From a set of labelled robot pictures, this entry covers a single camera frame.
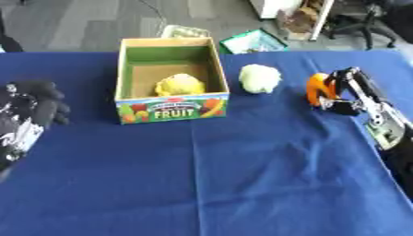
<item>cable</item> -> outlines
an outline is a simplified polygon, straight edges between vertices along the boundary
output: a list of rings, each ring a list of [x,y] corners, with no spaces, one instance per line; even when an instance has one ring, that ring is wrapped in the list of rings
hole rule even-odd
[[[158,32],[157,32],[157,37],[160,36],[160,32],[163,30],[163,28],[167,25],[167,20],[164,16],[162,16],[162,14],[160,13],[160,11],[154,7],[153,5],[151,5],[150,3],[148,3],[145,0],[138,0],[140,3],[146,5],[147,7],[149,7],[150,9],[152,9],[157,15],[158,18],[160,20],[160,24],[158,25]]]

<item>cardboard box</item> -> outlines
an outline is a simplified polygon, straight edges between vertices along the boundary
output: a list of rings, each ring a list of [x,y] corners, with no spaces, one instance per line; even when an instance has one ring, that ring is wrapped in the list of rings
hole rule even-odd
[[[230,92],[211,38],[123,40],[118,70],[115,102],[122,124],[226,115]],[[179,73],[204,82],[206,93],[158,97],[157,82]]]

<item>black cable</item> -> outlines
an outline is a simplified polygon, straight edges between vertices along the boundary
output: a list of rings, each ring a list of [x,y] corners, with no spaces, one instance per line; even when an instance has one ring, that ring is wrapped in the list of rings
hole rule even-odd
[[[150,9],[152,9],[152,10],[158,15],[158,18],[159,18],[159,20],[160,20],[160,24],[159,24],[159,26],[158,26],[157,35],[159,35],[159,33],[160,33],[161,29],[162,29],[162,26],[163,26],[163,25],[166,25],[166,19],[165,19],[165,17],[162,16],[162,14],[160,13],[159,9],[157,9],[156,7],[154,7],[153,5],[151,5],[150,3],[148,3],[147,1],[145,1],[145,0],[138,0],[138,1],[139,1],[140,3],[146,5],[146,6],[149,7]]]

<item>desk leg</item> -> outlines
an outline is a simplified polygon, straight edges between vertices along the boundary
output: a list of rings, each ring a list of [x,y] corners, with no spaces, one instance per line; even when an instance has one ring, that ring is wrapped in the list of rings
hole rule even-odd
[[[334,1],[335,0],[324,0],[323,7],[320,11],[320,16],[318,17],[317,22],[315,23],[312,36],[310,37],[310,41],[316,41],[318,35],[320,35],[321,29],[323,28],[323,25],[327,20],[328,14],[330,13],[331,7],[333,7]]]

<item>fruit illustration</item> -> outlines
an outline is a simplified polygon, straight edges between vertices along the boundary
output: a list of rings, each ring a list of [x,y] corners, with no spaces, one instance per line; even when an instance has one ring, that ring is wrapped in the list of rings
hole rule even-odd
[[[133,114],[125,114],[122,116],[122,120],[124,123],[134,123],[136,121],[136,117]]]
[[[149,117],[149,112],[139,111],[139,112],[136,113],[136,117]]]
[[[119,107],[119,113],[120,113],[122,116],[128,115],[128,114],[133,115],[133,114],[134,114],[134,110],[132,110],[132,108],[131,108],[128,104],[122,104],[122,105]]]
[[[224,100],[218,100],[218,101],[219,101],[218,104],[216,104],[216,106],[214,108],[212,108],[209,112],[201,114],[201,118],[207,118],[207,117],[213,116],[213,115],[216,114],[216,112],[221,110],[222,107],[225,104],[225,101]]]
[[[199,109],[199,113],[200,113],[200,114],[205,114],[205,113],[207,113],[207,112],[209,112],[209,111],[210,111],[210,109],[207,108],[207,107],[201,107],[201,109]]]
[[[145,103],[137,103],[137,104],[133,104],[131,108],[134,112],[146,111],[147,105]]]
[[[209,109],[213,109],[214,107],[216,107],[218,105],[218,103],[219,103],[219,100],[217,100],[217,99],[209,99],[209,100],[205,101],[204,107],[207,107]]]

